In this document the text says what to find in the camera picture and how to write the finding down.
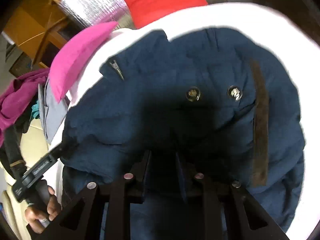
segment hand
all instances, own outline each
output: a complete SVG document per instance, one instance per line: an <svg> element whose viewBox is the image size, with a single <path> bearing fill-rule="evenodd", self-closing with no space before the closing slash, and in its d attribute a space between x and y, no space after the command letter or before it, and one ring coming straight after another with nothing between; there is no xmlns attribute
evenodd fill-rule
<svg viewBox="0 0 320 240"><path fill-rule="evenodd" d="M61 212L61 206L57 201L57 197L54 195L55 192L53 188L48 186L48 190L51 196L47 206L47 214L37 210L34 206L27 207L24 212L27 222L37 234L42 233L44 230L44 226L39 222L40 219L49 219L52 221Z"/></svg>

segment bolt head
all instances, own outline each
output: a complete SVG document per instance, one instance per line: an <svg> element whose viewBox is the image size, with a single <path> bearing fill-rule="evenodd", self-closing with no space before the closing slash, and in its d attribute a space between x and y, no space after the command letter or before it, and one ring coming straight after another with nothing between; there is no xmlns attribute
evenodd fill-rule
<svg viewBox="0 0 320 240"><path fill-rule="evenodd" d="M97 186L97 184L95 182L89 182L87 184L87 188L88 189L94 189Z"/></svg>
<svg viewBox="0 0 320 240"><path fill-rule="evenodd" d="M202 173L197 173L195 175L195 179L203 179L204 178L204 175Z"/></svg>
<svg viewBox="0 0 320 240"><path fill-rule="evenodd" d="M240 188L241 187L241 183L237 180L235 180L234 182L232 182L232 186L235 188Z"/></svg>
<svg viewBox="0 0 320 240"><path fill-rule="evenodd" d="M124 176L123 176L125 179L133 179L133 174L132 173L126 173L126 174L124 174Z"/></svg>

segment navy blue jacket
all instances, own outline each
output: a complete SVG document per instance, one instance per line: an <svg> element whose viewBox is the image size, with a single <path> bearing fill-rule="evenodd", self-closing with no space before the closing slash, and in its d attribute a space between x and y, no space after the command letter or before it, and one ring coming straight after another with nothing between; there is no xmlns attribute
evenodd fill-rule
<svg viewBox="0 0 320 240"><path fill-rule="evenodd" d="M124 80L110 65L114 60ZM268 180L256 188L250 60L259 63L269 93ZM67 114L62 140L79 145L61 159L64 183L78 192L93 179L111 182L150 149L146 202L131 205L132 239L196 239L201 209L181 200L174 166L179 151L214 180L239 180L288 229L301 191L304 138L297 90L275 56L231 29L171 42L159 30L113 56L100 72L104 78ZM201 98L190 102L186 92L194 86ZM239 101L228 95L230 86L241 90Z"/></svg>

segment white sheet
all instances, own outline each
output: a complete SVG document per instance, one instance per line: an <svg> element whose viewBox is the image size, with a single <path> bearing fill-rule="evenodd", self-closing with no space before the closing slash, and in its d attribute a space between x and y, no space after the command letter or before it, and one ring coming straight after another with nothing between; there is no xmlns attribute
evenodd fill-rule
<svg viewBox="0 0 320 240"><path fill-rule="evenodd" d="M318 108L320 105L317 98L320 48L282 14L255 4L214 4L172 13L140 30L115 31L112 33L111 40L95 53L78 78L78 82L71 88L70 107L75 106L84 93L102 77L99 68L108 57L129 47L150 31L163 29L168 39L172 40L208 27L228 27L239 30L258 45L273 52L298 88L301 124L306 139L305 173L300 202L287 236L291 240L305 240L320 220L318 201L320 195ZM61 141L63 126L64 124L60 126L53 139L52 147Z"/></svg>

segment pink cloth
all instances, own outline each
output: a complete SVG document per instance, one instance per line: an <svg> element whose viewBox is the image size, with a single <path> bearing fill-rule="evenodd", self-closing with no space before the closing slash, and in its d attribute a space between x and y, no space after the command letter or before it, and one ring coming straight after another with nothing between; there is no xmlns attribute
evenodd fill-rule
<svg viewBox="0 0 320 240"><path fill-rule="evenodd" d="M6 92L0 96L0 146L4 131L13 125L38 93L38 84L44 85L49 69L40 69L13 80Z"/></svg>
<svg viewBox="0 0 320 240"><path fill-rule="evenodd" d="M117 22L100 23L74 36L51 64L49 82L57 102L65 97L95 50L109 37Z"/></svg>

